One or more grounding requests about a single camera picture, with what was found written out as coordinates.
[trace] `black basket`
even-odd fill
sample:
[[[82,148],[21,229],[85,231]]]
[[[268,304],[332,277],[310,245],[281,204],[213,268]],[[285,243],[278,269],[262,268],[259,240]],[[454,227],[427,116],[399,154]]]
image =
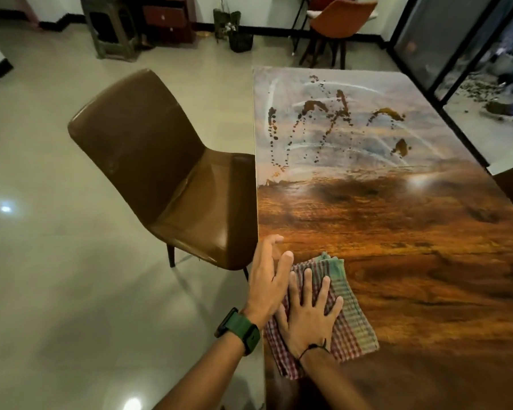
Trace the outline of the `black basket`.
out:
[[[228,42],[230,42],[230,48],[235,53],[247,52],[253,48],[253,35],[240,32],[230,32],[228,33]]]

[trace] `chair backrest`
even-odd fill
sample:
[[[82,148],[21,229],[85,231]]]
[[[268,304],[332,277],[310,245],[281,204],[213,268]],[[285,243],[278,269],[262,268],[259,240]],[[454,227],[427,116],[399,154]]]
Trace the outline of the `chair backrest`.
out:
[[[356,34],[369,20],[378,2],[357,3],[352,0],[334,0],[310,26],[331,39],[345,39]]]
[[[149,69],[101,92],[68,131],[144,225],[161,214],[205,151],[175,97]]]
[[[310,4],[308,5],[308,10],[323,11],[333,1],[334,0],[311,0]]]

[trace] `left hand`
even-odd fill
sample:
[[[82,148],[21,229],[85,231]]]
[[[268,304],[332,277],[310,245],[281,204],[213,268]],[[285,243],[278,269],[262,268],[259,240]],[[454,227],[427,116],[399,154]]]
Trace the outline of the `left hand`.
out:
[[[269,235],[259,241],[253,257],[253,267],[249,276],[249,295],[242,313],[261,330],[279,308],[287,294],[289,271],[294,255],[286,251],[280,257],[277,270],[274,270],[274,250],[276,243],[283,241],[278,234]]]

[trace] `checkered cloth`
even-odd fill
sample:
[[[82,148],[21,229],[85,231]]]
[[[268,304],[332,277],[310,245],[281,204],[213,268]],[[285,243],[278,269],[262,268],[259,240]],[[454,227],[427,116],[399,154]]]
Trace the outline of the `checkered cloth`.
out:
[[[344,305],[342,312],[336,319],[333,327],[333,338],[330,351],[339,362],[357,358],[363,354],[378,350],[378,339],[374,330],[366,319],[357,303],[346,280],[344,272],[344,260],[337,257],[330,257],[326,252],[310,261],[294,265],[292,270],[296,273],[298,287],[301,290],[304,281],[304,270],[312,269],[313,302],[321,289],[323,277],[330,277],[330,289],[325,306],[325,313],[328,314],[334,305],[337,296],[342,296]],[[283,305],[289,315],[289,300],[285,296]],[[279,327],[275,318],[266,324],[264,335],[270,343],[274,359],[281,375],[295,380],[303,377],[304,370],[296,363],[293,355],[287,350],[280,335]]]

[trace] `black bracelet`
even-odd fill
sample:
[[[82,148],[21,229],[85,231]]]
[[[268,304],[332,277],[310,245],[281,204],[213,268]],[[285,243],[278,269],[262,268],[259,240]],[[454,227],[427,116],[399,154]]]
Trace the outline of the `black bracelet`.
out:
[[[330,354],[330,351],[327,349],[327,340],[325,340],[323,342],[323,345],[318,345],[318,344],[310,344],[308,345],[308,348],[306,348],[304,351],[302,351],[302,354],[300,355],[300,357],[298,357],[296,359],[296,362],[298,362],[298,364],[300,364],[300,360],[302,359],[302,356],[304,354],[306,354],[307,351],[311,350],[311,349],[315,349],[315,348],[321,348],[321,349],[324,349],[325,351],[327,351],[329,354]]]

